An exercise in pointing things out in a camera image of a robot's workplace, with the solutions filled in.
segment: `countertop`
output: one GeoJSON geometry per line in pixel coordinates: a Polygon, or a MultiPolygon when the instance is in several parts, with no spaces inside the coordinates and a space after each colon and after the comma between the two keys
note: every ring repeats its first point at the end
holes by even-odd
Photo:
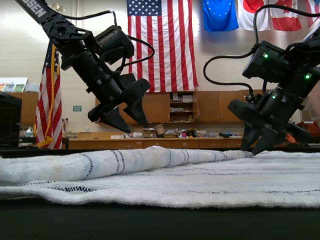
{"type": "Polygon", "coordinates": [[[190,141],[190,140],[239,140],[242,136],[238,137],[168,137],[168,138],[123,138],[123,139],[111,139],[111,138],[70,138],[69,142],[87,142],[87,141],[190,141]]]}

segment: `red and white stripes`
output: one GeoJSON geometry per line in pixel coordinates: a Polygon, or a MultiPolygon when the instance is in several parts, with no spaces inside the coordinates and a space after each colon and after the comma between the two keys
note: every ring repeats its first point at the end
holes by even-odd
{"type": "Polygon", "coordinates": [[[50,62],[43,68],[38,103],[35,112],[37,146],[41,148],[62,148],[62,99],[60,87],[59,60],[54,45],[49,48],[50,62]]]}
{"type": "MultiPolygon", "coordinates": [[[[153,58],[131,65],[129,72],[149,81],[150,92],[192,90],[198,85],[192,29],[192,0],[162,0],[158,16],[128,16],[128,33],[150,43],[153,58]]],[[[132,41],[130,61],[151,54],[147,46],[132,41]]]]}

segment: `wooden counter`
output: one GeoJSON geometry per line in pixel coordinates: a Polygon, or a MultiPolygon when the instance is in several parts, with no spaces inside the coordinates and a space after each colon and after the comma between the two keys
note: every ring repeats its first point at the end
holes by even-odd
{"type": "Polygon", "coordinates": [[[71,138],[69,149],[145,149],[160,146],[168,149],[239,148],[242,137],[195,138],[71,138]]]}

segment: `black robotic arm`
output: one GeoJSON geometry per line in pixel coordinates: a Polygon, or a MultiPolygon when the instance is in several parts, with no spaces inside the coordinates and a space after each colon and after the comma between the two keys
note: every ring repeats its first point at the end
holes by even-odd
{"type": "Polygon", "coordinates": [[[117,25],[93,36],[91,31],[78,28],[62,14],[51,9],[44,0],[15,0],[38,24],[62,55],[61,68],[76,71],[100,104],[88,113],[88,118],[129,133],[131,130],[120,115],[118,105],[126,103],[124,111],[143,127],[148,121],[142,107],[142,97],[149,89],[146,79],[136,80],[133,74],[121,74],[125,59],[134,55],[134,46],[117,25]],[[112,65],[122,59],[120,71],[112,65]]]}
{"type": "MultiPolygon", "coordinates": [[[[304,16],[312,15],[284,6],[265,5],[255,16],[263,8],[289,9],[304,16]]],[[[254,48],[242,75],[278,85],[263,96],[249,94],[247,102],[236,99],[229,104],[229,110],[245,122],[241,148],[248,150],[257,141],[252,152],[258,154],[287,142],[288,136],[300,143],[312,143],[312,135],[289,120],[296,110],[303,110],[304,99],[320,80],[317,67],[320,64],[320,25],[302,42],[293,43],[285,50],[266,41],[259,43],[258,38],[254,48]]]]}

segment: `blue stripe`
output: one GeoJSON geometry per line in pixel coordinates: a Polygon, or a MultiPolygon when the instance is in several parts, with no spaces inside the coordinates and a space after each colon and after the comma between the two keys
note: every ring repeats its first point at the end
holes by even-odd
{"type": "Polygon", "coordinates": [[[120,171],[120,174],[121,174],[126,168],[125,157],[124,157],[124,155],[122,154],[121,151],[117,150],[117,152],[120,153],[121,161],[122,161],[122,170],[120,171]]]}
{"type": "Polygon", "coordinates": [[[63,192],[83,192],[83,193],[90,193],[97,190],[96,188],[88,188],[85,186],[50,187],[50,189],[63,191],[63,192]]]}
{"type": "Polygon", "coordinates": [[[183,159],[182,164],[184,164],[184,163],[185,163],[185,161],[186,161],[186,159],[187,159],[187,156],[186,156],[186,154],[185,154],[185,152],[184,152],[184,150],[183,150],[183,149],[181,149],[181,151],[182,151],[183,156],[184,156],[184,159],[183,159]]]}
{"type": "Polygon", "coordinates": [[[111,152],[114,154],[115,159],[116,159],[117,166],[116,166],[115,174],[117,174],[119,172],[119,169],[120,169],[119,158],[118,158],[118,155],[116,154],[116,152],[114,150],[111,150],[111,152]]]}
{"type": "Polygon", "coordinates": [[[169,163],[167,166],[165,166],[167,168],[170,166],[172,159],[171,159],[171,151],[168,148],[166,148],[166,149],[169,151],[169,163]]]}
{"type": "Polygon", "coordinates": [[[90,174],[92,173],[92,170],[94,169],[94,163],[93,163],[91,157],[89,157],[88,155],[86,155],[86,154],[84,154],[84,153],[82,153],[81,155],[82,155],[82,156],[85,156],[85,157],[89,160],[89,162],[90,162],[90,167],[89,167],[88,174],[87,174],[87,175],[85,176],[85,178],[83,179],[83,180],[86,180],[86,179],[88,179],[88,177],[89,177],[90,174]]]}

